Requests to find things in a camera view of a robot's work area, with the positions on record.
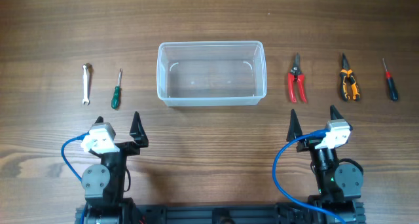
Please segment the red black screwdriver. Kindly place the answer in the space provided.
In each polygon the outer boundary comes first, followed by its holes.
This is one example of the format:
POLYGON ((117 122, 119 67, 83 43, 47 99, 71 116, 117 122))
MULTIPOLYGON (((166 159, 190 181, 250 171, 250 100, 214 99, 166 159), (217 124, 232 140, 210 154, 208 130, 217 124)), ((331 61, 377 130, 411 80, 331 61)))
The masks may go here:
POLYGON ((382 62, 383 62, 384 69, 386 71, 386 80, 387 80, 390 100, 393 102, 396 102, 399 99, 399 94, 396 89, 395 82, 393 80, 391 73, 388 71, 385 59, 382 59, 382 62))

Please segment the green handled screwdriver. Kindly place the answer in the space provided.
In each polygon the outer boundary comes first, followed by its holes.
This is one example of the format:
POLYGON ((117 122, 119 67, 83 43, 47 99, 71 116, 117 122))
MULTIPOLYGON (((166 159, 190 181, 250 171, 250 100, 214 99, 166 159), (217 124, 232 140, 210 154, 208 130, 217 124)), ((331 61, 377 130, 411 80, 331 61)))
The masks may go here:
POLYGON ((121 80, 122 80, 122 72, 123 70, 120 69, 119 73, 118 73, 118 81, 117 81, 117 85, 115 87, 115 91, 113 93, 113 98, 111 100, 111 107, 113 109, 117 109, 120 105, 120 97, 121 97, 121 80))

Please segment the orange black pliers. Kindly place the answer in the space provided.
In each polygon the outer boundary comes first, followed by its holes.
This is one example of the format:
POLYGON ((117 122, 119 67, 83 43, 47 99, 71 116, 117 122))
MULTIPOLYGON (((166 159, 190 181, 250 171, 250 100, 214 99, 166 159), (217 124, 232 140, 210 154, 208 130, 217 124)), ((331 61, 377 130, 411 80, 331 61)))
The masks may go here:
POLYGON ((348 59, 342 53, 342 69, 340 71, 340 97, 347 102, 350 99, 359 101, 361 99, 359 85, 355 79, 353 70, 351 69, 348 59))

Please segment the red handled snips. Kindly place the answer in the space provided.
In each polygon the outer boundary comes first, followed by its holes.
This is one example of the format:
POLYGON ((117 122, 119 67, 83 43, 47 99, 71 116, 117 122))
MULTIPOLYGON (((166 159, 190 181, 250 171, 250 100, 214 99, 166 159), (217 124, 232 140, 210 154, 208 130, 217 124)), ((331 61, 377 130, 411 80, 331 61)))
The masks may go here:
POLYGON ((289 93, 289 99, 291 103, 297 103, 297 97, 294 90, 295 84, 298 85, 298 90, 299 90, 299 95, 301 97, 301 100, 304 103, 308 103, 306 92, 304 89, 305 76, 302 73, 301 68, 300 68, 300 60, 301 60, 300 54, 296 53, 291 70, 287 74, 288 93, 289 93))

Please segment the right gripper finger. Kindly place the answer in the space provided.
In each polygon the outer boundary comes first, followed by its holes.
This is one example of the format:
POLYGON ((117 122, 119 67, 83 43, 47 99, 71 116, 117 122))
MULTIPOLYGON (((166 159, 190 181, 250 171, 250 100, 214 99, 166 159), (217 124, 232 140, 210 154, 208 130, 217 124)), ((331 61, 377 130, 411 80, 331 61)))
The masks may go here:
POLYGON ((299 138, 303 135, 301 126, 299 124, 299 120, 295 110, 291 110, 290 116, 290 123, 289 123, 289 130, 287 133, 286 141, 291 142, 296 138, 299 138))
POLYGON ((330 130, 353 130, 352 125, 345 120, 345 118, 339 113, 337 108, 334 105, 330 106, 330 116, 331 120, 329 121, 330 130))

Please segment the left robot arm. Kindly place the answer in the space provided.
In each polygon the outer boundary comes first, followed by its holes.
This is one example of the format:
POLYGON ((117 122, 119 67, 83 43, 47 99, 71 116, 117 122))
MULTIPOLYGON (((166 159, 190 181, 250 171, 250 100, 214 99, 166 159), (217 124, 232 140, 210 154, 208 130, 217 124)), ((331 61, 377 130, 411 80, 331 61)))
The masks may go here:
POLYGON ((149 146, 138 112, 134 113, 130 136, 132 141, 115 143, 116 133, 110 123, 98 117, 81 142, 81 147, 100 159, 89 166, 81 176, 85 207, 81 223, 146 223, 145 216, 132 198, 125 198, 130 189, 125 178, 130 177, 127 158, 140 154, 149 146))

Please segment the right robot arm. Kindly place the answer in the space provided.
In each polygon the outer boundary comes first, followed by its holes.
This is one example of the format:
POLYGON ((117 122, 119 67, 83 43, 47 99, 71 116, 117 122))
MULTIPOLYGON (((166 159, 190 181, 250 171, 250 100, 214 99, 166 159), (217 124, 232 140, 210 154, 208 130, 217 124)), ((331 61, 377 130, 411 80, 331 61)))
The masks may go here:
POLYGON ((366 222, 361 197, 363 168, 352 159, 339 159, 337 148, 348 143, 353 130, 335 106, 330 107, 331 120, 325 126, 327 133, 309 136, 297 142, 297 152, 309 152, 310 169, 316 177, 319 194, 308 197, 307 204, 327 210, 328 215, 292 203, 278 206, 282 223, 345 223, 366 222))

